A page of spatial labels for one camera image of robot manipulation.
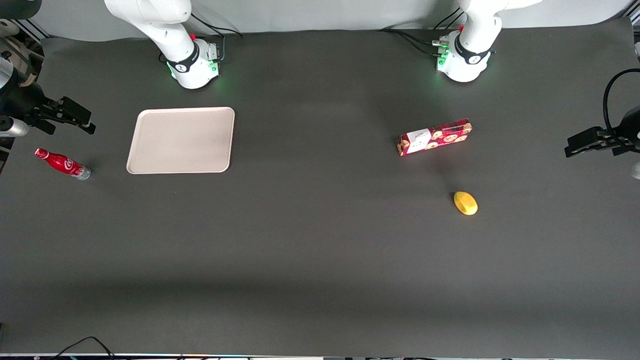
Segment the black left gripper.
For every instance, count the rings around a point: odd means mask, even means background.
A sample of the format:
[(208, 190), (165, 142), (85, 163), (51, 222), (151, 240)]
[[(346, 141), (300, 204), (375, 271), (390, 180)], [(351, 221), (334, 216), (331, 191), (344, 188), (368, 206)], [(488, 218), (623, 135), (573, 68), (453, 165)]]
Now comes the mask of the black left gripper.
[[(640, 151), (640, 107), (636, 106), (622, 117), (618, 126), (607, 126), (610, 136), (613, 137), (612, 154), (614, 156), (624, 153), (639, 153)], [(566, 158), (590, 151), (608, 150), (608, 132), (600, 126), (593, 126), (583, 130), (567, 139), (564, 148)]]

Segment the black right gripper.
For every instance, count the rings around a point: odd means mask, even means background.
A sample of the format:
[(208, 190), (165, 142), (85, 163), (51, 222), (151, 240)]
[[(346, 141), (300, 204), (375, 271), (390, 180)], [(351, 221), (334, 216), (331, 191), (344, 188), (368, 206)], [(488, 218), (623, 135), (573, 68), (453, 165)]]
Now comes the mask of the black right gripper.
[(38, 84), (21, 87), (19, 84), (5, 84), (1, 87), (1, 125), (13, 126), (16, 119), (34, 126), (48, 135), (54, 135), (57, 127), (51, 121), (72, 125), (83, 132), (93, 135), (96, 126), (91, 122), (92, 113), (72, 100), (63, 96), (58, 100), (58, 112), (53, 109), (54, 100), (45, 95)]

